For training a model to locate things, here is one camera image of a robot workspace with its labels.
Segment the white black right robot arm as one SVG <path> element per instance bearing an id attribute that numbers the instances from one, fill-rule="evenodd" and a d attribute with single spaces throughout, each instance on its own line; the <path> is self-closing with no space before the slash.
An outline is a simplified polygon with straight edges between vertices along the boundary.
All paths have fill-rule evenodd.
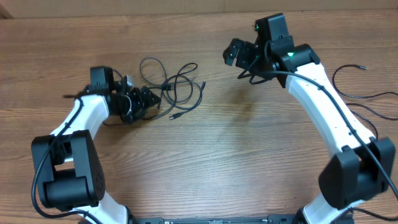
<path id="1" fill-rule="evenodd" d="M 254 23 L 255 42 L 233 39 L 224 62 L 242 69 L 251 84 L 277 79 L 313 121 L 330 161 L 319 175 L 320 194 L 294 215 L 269 215 L 267 223 L 352 223 L 359 206 L 387 190 L 396 149 L 361 124 L 330 83 L 320 58 L 308 44 L 295 45 L 285 16 Z"/>

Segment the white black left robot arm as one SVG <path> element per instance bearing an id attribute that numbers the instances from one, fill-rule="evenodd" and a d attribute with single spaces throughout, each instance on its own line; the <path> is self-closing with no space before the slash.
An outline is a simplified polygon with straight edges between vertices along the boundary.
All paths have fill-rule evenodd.
<path id="1" fill-rule="evenodd" d="M 115 81 L 114 73 L 111 67 L 92 67 L 91 83 L 73 96 L 73 109 L 63 123 L 32 141 L 31 200 L 45 218 L 81 215 L 88 223 L 137 222 L 130 209 L 107 193 L 94 138 L 110 116 L 132 124 L 161 99 L 146 86 L 135 87 L 127 75 Z"/>

